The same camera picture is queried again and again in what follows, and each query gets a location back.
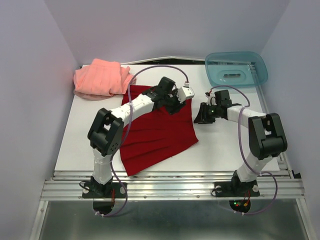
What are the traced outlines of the red pleated skirt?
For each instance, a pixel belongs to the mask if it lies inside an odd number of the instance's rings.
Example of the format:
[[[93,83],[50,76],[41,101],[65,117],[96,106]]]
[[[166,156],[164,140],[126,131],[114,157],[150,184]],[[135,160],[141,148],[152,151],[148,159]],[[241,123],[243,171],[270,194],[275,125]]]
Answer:
[[[199,140],[192,121],[192,100],[170,115],[164,107],[135,119],[120,147],[120,158],[128,176],[171,158]]]

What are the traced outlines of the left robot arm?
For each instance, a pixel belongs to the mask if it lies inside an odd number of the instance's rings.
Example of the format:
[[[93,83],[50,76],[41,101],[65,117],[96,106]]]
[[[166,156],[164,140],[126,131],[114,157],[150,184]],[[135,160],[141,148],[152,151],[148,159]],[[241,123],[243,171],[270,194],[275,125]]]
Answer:
[[[90,181],[82,185],[84,195],[87,198],[105,198],[111,194],[111,162],[124,143],[124,129],[128,130],[135,119],[161,107],[165,107],[169,114],[175,114],[194,95],[189,83],[176,88],[173,80],[163,77],[158,85],[143,91],[135,99],[129,99],[120,107],[111,110],[101,108],[87,135],[92,147],[94,166]]]

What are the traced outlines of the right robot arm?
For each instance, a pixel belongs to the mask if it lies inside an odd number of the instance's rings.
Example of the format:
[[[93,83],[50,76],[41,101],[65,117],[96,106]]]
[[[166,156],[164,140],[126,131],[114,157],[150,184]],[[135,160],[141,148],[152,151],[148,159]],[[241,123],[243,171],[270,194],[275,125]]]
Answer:
[[[288,148],[281,118],[277,113],[257,112],[233,103],[228,90],[206,93],[207,102],[200,104],[194,124],[212,124],[221,118],[237,123],[248,130],[249,154],[241,152],[243,164],[233,173],[230,181],[216,181],[212,194],[215,197],[258,197],[257,177],[266,174],[264,167]]]

